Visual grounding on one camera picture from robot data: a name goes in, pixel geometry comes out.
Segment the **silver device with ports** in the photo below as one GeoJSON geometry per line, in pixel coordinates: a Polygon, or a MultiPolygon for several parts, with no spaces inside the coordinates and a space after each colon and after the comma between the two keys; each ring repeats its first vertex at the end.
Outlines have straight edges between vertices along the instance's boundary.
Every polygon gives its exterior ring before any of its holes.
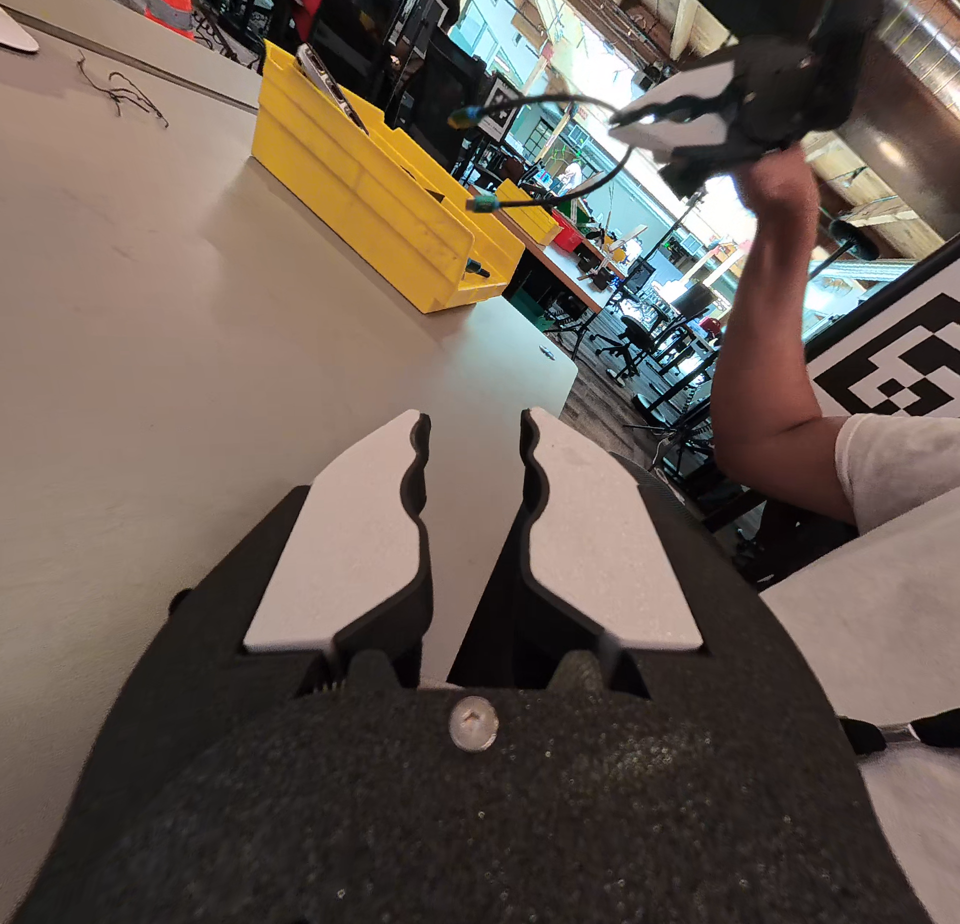
{"type": "Polygon", "coordinates": [[[302,43],[298,47],[295,52],[295,62],[301,74],[307,78],[322,95],[329,99],[354,126],[358,127],[366,135],[370,135],[370,131],[361,116],[356,112],[354,105],[348,100],[316,50],[310,44],[302,43]]]}

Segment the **yellow plastic bin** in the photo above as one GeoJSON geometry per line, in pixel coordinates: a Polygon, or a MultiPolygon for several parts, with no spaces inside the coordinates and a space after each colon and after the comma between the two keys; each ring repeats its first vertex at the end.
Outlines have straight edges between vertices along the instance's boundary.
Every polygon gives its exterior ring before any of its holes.
{"type": "Polygon", "coordinates": [[[523,244],[374,105],[345,96],[363,133],[266,43],[252,157],[419,312],[470,306],[510,284],[523,244]],[[468,258],[489,279],[464,276],[468,258]]]}

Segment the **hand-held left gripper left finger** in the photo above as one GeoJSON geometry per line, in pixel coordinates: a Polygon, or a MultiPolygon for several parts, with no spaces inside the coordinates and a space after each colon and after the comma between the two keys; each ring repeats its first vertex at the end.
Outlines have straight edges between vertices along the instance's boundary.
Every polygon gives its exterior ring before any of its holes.
{"type": "Polygon", "coordinates": [[[385,654],[421,682],[434,614],[423,512],[430,417],[409,409],[343,451],[311,482],[243,639],[250,654],[319,654],[332,678],[385,654]]]}

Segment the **person's right forearm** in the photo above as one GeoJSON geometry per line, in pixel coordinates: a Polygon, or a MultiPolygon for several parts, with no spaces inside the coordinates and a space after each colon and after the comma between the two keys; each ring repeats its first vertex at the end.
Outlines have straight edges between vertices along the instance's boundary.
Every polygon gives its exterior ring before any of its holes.
{"type": "Polygon", "coordinates": [[[835,466],[843,420],[822,413],[802,340],[814,240],[794,214],[757,223],[712,381],[715,460],[741,486],[853,524],[835,466]]]}

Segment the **silver ceiling duct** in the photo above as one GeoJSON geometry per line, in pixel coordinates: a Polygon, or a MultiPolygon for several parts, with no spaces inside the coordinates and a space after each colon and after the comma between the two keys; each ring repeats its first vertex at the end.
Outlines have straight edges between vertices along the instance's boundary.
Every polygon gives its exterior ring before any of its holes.
{"type": "Polygon", "coordinates": [[[957,122],[958,0],[883,0],[861,95],[901,110],[920,102],[957,122]]]}

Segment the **white desk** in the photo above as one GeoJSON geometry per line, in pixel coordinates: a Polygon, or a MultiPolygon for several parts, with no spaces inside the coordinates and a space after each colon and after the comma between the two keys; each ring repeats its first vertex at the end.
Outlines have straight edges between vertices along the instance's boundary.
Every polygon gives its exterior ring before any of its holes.
{"type": "Polygon", "coordinates": [[[109,0],[2,0],[2,922],[176,592],[407,410],[445,681],[575,367],[504,298],[420,314],[251,157],[259,77],[109,0]],[[169,121],[114,104],[132,80],[169,121]]]}

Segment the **white panel stand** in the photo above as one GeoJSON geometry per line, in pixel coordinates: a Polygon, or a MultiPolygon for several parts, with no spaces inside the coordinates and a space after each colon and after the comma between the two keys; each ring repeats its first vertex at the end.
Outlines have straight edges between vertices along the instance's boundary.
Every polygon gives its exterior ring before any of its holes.
{"type": "Polygon", "coordinates": [[[40,44],[36,38],[1,6],[0,10],[1,48],[24,55],[36,55],[40,44]]]}

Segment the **small black white marker tag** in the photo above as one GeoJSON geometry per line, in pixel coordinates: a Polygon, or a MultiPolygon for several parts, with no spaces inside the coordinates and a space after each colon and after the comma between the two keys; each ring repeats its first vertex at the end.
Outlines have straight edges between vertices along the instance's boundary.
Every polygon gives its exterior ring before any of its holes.
{"type": "Polygon", "coordinates": [[[484,97],[483,107],[486,114],[477,125],[479,130],[495,143],[501,143],[511,130],[520,110],[518,107],[505,105],[521,96],[522,93],[514,87],[512,81],[499,72],[494,73],[484,97]]]}

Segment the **large black white marker board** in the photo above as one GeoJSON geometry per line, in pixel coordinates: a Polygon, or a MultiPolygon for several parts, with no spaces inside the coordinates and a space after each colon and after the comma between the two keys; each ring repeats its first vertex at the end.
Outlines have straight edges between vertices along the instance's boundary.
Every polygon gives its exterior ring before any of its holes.
{"type": "Polygon", "coordinates": [[[806,343],[822,414],[959,416],[959,237],[806,343]]]}

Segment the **person's right hand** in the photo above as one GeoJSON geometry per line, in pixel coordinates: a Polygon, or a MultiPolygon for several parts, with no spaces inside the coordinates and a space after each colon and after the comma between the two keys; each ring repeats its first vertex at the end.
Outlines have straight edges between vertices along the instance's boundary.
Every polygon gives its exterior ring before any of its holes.
{"type": "Polygon", "coordinates": [[[808,244],[815,240],[820,194],[801,144],[739,165],[733,181],[741,203],[754,216],[756,245],[774,234],[808,244]]]}

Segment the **background work table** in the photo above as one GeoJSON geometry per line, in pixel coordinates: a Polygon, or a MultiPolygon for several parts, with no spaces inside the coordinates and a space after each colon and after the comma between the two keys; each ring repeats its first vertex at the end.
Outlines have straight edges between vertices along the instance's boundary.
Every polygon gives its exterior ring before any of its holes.
{"type": "Polygon", "coordinates": [[[604,290],[597,290],[586,281],[581,281],[577,261],[572,255],[558,248],[554,243],[547,245],[537,243],[531,234],[523,230],[508,215],[507,210],[496,210],[489,217],[500,222],[510,231],[510,234],[522,243],[524,252],[528,255],[527,262],[535,262],[535,265],[543,269],[544,273],[555,281],[558,287],[574,295],[589,312],[600,314],[611,304],[615,289],[608,287],[604,290]]]}

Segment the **black office chair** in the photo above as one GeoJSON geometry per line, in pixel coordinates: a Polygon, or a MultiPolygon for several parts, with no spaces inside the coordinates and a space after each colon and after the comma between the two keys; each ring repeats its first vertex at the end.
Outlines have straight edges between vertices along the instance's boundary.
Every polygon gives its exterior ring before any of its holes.
{"type": "Polygon", "coordinates": [[[640,374],[640,361],[656,354],[659,341],[658,336],[637,318],[625,316],[621,319],[621,325],[621,333],[615,339],[593,334],[589,340],[595,346],[595,356],[609,353],[622,358],[623,366],[618,371],[607,369],[606,375],[618,387],[625,388],[628,379],[640,374]]]}

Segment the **person's white shirt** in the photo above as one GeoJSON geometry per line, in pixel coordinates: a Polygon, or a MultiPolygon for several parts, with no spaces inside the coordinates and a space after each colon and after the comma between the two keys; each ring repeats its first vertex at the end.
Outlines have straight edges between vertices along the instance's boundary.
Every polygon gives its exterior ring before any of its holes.
{"type": "MultiPolygon", "coordinates": [[[[958,709],[959,423],[856,415],[834,469],[858,537],[762,599],[840,715],[895,725],[958,709]]],[[[957,750],[860,763],[894,857],[935,922],[959,921],[957,750]]]]}

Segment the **small yellow bin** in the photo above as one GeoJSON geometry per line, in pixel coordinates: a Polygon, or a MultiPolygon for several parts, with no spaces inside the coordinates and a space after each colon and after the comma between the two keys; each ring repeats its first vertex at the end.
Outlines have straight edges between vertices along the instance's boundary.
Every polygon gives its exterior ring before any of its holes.
{"type": "Polygon", "coordinates": [[[512,180],[502,181],[494,194],[500,203],[498,213],[505,214],[537,245],[546,247],[556,240],[562,227],[552,211],[512,180]]]}

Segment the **orange traffic cone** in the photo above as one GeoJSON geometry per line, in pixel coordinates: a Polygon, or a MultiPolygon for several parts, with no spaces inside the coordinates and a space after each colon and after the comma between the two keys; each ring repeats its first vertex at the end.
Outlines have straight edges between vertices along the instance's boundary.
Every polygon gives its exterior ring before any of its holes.
{"type": "Polygon", "coordinates": [[[147,0],[144,15],[152,22],[194,42],[192,0],[147,0]]]}

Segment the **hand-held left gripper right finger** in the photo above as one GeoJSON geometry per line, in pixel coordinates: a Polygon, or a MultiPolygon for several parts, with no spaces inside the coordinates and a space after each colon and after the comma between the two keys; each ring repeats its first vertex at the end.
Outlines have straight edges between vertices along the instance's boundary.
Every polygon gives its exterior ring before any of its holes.
{"type": "Polygon", "coordinates": [[[574,652],[607,688],[644,688],[634,653],[702,633],[637,478],[541,407],[520,415],[519,509],[451,666],[460,688],[545,688],[574,652]]]}

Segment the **black mesh chair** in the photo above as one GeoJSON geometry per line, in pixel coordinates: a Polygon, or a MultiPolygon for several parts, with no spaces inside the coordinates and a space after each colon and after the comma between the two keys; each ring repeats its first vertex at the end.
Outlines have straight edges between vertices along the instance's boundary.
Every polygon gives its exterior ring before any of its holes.
{"type": "Polygon", "coordinates": [[[307,42],[342,90],[385,111],[443,9],[437,0],[322,0],[307,42]]]}

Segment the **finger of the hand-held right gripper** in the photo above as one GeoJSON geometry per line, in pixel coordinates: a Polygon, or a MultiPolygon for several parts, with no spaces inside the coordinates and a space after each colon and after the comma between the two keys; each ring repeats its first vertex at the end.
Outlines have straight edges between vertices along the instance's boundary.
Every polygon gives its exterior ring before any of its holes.
{"type": "Polygon", "coordinates": [[[681,113],[658,117],[651,110],[641,110],[632,121],[610,120],[607,133],[626,147],[650,152],[659,163],[719,165],[728,157],[725,148],[737,119],[737,110],[712,111],[690,119],[681,113]]]}
{"type": "Polygon", "coordinates": [[[690,67],[613,112],[608,123],[610,126],[689,125],[710,115],[729,125],[738,123],[742,93],[736,84],[737,74],[735,57],[690,67]]]}

